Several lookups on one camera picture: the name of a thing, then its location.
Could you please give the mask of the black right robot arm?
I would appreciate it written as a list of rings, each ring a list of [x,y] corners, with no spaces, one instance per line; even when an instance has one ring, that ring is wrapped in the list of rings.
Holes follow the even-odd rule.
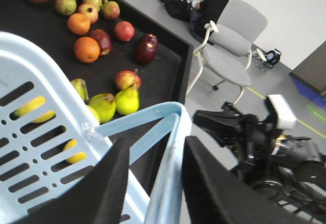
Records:
[[[193,123],[237,159],[226,169],[196,137],[185,140],[182,183],[191,223],[325,223],[325,154],[304,136],[285,135],[296,117],[281,95],[268,116],[232,103],[198,110]]]

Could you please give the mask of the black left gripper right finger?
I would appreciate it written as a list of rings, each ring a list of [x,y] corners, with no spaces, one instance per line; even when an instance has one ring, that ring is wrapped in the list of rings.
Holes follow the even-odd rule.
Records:
[[[185,139],[182,185],[191,223],[305,223],[238,180],[196,136]]]

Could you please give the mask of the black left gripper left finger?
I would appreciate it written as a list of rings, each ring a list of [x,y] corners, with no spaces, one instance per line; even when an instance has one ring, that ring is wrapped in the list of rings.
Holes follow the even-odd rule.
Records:
[[[18,223],[120,223],[128,170],[129,146],[120,137],[77,184]]]

